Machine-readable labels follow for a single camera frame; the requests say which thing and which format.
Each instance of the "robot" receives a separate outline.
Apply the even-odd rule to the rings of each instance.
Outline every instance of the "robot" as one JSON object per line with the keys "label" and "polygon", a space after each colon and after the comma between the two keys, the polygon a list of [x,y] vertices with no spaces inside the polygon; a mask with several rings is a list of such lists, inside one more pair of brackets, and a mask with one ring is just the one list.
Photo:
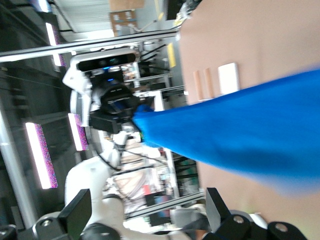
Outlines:
{"label": "robot", "polygon": [[[71,59],[63,78],[63,83],[73,89],[71,112],[81,116],[88,140],[93,127],[114,134],[113,146],[69,171],[66,206],[58,216],[40,218],[19,234],[13,225],[0,226],[0,240],[75,240],[81,233],[83,240],[191,239],[182,231],[156,235],[127,229],[123,225],[122,200],[114,194],[103,197],[106,180],[119,170],[128,137],[139,131],[132,121],[133,114],[140,105],[150,104],[150,99],[139,99],[117,80],[106,78],[105,70],[135,60],[135,52],[130,48],[81,54]],[[306,240],[289,223],[271,222],[263,229],[245,215],[232,214],[215,188],[207,189],[206,212],[212,232],[203,240]]]}
{"label": "robot", "polygon": [[127,229],[123,226],[125,215],[121,199],[114,195],[103,198],[102,189],[107,179],[120,165],[121,148],[126,145],[128,137],[137,131],[132,116],[137,107],[146,101],[133,96],[116,79],[108,80],[108,74],[104,75],[104,71],[135,60],[135,51],[119,48],[77,55],[70,61],[70,68],[62,81],[72,88],[71,113],[80,115],[87,137],[90,136],[90,127],[114,134],[114,147],[69,171],[65,183],[65,204],[69,204],[81,189],[90,189],[92,215],[86,225],[89,231],[91,226],[99,223],[116,230],[128,240],[189,240],[180,231],[171,232],[168,236]]}

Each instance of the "white robot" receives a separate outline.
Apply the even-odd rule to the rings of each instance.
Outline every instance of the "white robot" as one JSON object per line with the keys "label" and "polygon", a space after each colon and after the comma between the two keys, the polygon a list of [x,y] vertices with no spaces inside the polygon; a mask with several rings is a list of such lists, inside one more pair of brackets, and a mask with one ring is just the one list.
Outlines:
{"label": "white robot", "polygon": [[120,165],[121,152],[117,146],[124,146],[128,136],[134,132],[130,115],[139,102],[123,84],[113,79],[103,79],[103,72],[110,67],[133,63],[135,60],[135,51],[119,48],[80,54],[70,61],[70,68],[62,81],[73,89],[71,112],[81,116],[83,127],[93,125],[100,130],[110,130],[115,135],[114,148],[85,160],[70,170],[65,183],[65,204],[70,203],[81,189],[90,189],[92,215],[87,227],[99,223],[116,230],[126,240],[189,240],[181,231],[155,235],[127,229],[123,225],[123,202],[117,197],[103,198],[106,180]]}

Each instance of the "blue towel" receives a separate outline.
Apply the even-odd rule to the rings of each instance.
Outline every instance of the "blue towel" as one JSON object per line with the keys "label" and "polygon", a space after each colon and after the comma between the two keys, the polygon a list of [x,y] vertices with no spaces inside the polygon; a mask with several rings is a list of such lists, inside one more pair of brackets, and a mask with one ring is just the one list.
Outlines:
{"label": "blue towel", "polygon": [[320,70],[161,112],[141,106],[144,141],[291,194],[320,191]]}

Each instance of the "ceiling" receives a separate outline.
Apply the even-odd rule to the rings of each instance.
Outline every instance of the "ceiling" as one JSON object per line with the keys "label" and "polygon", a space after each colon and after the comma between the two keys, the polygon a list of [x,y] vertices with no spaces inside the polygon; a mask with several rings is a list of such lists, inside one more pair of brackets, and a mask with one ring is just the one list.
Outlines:
{"label": "ceiling", "polygon": [[[55,0],[61,30],[85,33],[112,29],[109,17],[110,5],[107,0]],[[68,26],[62,15],[69,22]]]}

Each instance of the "cardboard box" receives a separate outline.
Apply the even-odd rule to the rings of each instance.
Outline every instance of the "cardboard box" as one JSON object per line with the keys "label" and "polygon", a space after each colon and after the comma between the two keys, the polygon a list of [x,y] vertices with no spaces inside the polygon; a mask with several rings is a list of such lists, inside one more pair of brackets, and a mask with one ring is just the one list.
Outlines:
{"label": "cardboard box", "polygon": [[135,33],[134,27],[137,27],[136,21],[115,22],[112,23],[114,36],[122,36]]}
{"label": "cardboard box", "polygon": [[109,0],[111,12],[142,9],[145,6],[145,0]]}
{"label": "cardboard box", "polygon": [[112,23],[123,23],[136,21],[136,12],[132,10],[110,12],[110,19]]}

